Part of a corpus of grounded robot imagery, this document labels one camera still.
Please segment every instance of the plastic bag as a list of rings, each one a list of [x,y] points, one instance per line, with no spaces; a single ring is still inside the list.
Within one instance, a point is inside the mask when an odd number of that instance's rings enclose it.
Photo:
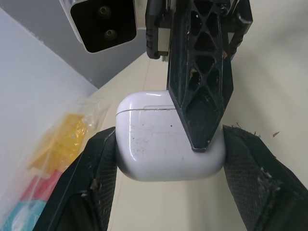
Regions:
[[[100,130],[108,109],[101,98],[80,100],[44,134],[0,198],[11,204],[0,218],[0,231],[33,230],[61,174]]]

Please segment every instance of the gray wall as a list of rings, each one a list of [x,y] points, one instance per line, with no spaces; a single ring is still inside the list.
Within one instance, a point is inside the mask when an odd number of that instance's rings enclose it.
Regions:
[[[146,51],[145,31],[138,31],[130,43],[87,53],[58,0],[2,0],[0,7],[98,88]]]
[[[0,28],[1,227],[38,173],[26,170],[36,142],[73,102],[96,88],[2,9]]]

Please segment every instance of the teal object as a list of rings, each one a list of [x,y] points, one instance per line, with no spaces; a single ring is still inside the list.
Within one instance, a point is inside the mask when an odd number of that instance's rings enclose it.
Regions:
[[[46,202],[40,200],[20,201],[0,231],[32,231]]]

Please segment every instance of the yellow object in bag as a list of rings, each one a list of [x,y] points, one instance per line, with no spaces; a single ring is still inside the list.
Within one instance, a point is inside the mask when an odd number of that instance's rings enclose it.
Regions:
[[[29,166],[47,174],[54,170],[64,172],[78,157],[79,149],[87,132],[83,115],[67,114],[55,132],[45,135],[36,150],[38,156]]]

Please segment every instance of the screw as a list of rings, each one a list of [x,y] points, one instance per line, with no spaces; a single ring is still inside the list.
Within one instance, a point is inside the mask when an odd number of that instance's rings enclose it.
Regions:
[[[102,6],[98,9],[99,16],[107,19],[111,16],[111,9],[108,6]]]
[[[114,40],[116,38],[115,30],[107,30],[104,34],[106,40]]]
[[[221,4],[220,6],[220,14],[222,16],[226,16],[229,13],[229,8],[226,4]]]

